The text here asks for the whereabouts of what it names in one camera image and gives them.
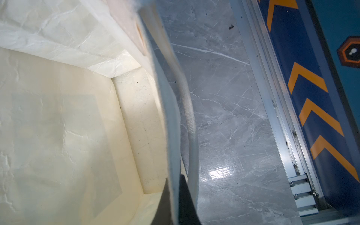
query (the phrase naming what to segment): orange chevron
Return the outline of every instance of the orange chevron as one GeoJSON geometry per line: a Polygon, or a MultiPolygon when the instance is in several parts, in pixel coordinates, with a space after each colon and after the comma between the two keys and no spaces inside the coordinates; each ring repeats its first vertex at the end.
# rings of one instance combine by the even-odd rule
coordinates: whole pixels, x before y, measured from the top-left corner
{"type": "Polygon", "coordinates": [[[319,77],[318,75],[314,74],[310,70],[306,69],[302,65],[295,62],[293,69],[291,71],[289,82],[288,82],[290,94],[292,94],[292,92],[294,90],[294,87],[295,87],[295,84],[296,84],[296,81],[297,81],[297,78],[299,77],[299,75],[302,75],[303,77],[305,77],[306,79],[308,79],[309,81],[311,81],[316,86],[323,89],[324,91],[329,92],[323,78],[319,77]]]}
{"type": "Polygon", "coordinates": [[[269,10],[267,12],[267,27],[269,32],[271,31],[271,24],[273,23],[274,9],[275,5],[281,5],[289,8],[298,9],[299,7],[296,4],[296,0],[270,0],[269,10]]]}
{"type": "Polygon", "coordinates": [[[358,181],[359,176],[357,175],[355,167],[353,167],[349,161],[347,161],[323,136],[319,135],[315,143],[311,147],[311,154],[313,159],[316,157],[326,148],[333,157],[339,161],[339,163],[347,170],[349,173],[358,181]]]}
{"type": "Polygon", "coordinates": [[[313,111],[318,116],[320,116],[321,119],[323,119],[326,123],[332,126],[337,132],[339,132],[342,136],[344,136],[344,132],[342,132],[340,123],[308,98],[306,99],[305,104],[302,107],[299,115],[301,125],[304,126],[311,111],[313,111]]]}

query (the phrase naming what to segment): hexagonal logo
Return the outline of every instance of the hexagonal logo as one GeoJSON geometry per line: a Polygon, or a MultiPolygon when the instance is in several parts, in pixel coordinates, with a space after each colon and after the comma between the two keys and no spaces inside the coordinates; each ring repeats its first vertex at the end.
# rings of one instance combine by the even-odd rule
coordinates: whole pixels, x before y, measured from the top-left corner
{"type": "Polygon", "coordinates": [[[360,36],[350,36],[337,53],[343,66],[360,68],[360,36]]]}

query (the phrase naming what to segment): blue panel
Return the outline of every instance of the blue panel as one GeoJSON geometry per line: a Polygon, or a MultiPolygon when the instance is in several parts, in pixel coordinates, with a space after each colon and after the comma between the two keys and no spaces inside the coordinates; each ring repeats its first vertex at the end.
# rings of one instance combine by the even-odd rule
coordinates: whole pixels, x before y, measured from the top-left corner
{"type": "MultiPolygon", "coordinates": [[[[269,0],[261,0],[259,7],[266,24],[269,0]]],[[[286,83],[290,79],[294,62],[323,77],[298,9],[275,5],[270,38],[286,83]]],[[[339,121],[329,93],[299,76],[291,94],[298,116],[307,98],[339,121]]],[[[345,137],[316,113],[310,113],[302,131],[309,150],[321,135],[349,163],[354,164],[345,137]]],[[[326,201],[344,215],[356,214],[360,209],[360,183],[326,149],[313,163],[326,201]]]]}
{"type": "Polygon", "coordinates": [[[360,126],[360,68],[342,66],[336,50],[348,36],[360,36],[360,2],[312,1],[350,108],[360,126]]]}

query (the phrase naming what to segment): gray marble floor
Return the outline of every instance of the gray marble floor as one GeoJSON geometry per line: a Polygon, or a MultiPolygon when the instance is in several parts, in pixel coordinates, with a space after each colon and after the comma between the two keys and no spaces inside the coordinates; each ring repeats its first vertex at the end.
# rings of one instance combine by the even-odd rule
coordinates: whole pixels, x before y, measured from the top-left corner
{"type": "MultiPolygon", "coordinates": [[[[202,224],[301,224],[229,1],[157,3],[192,95],[202,224]]],[[[153,46],[182,110],[174,77],[153,46]]],[[[187,167],[181,113],[181,154],[187,167]]]]}

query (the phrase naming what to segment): screw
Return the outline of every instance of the screw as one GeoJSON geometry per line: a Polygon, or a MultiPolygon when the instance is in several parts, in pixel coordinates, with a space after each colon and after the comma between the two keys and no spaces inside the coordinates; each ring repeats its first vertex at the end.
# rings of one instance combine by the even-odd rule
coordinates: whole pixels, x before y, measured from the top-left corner
{"type": "Polygon", "coordinates": [[[316,197],[318,197],[319,196],[319,194],[316,192],[316,191],[312,191],[312,195],[316,198],[316,197]]]}

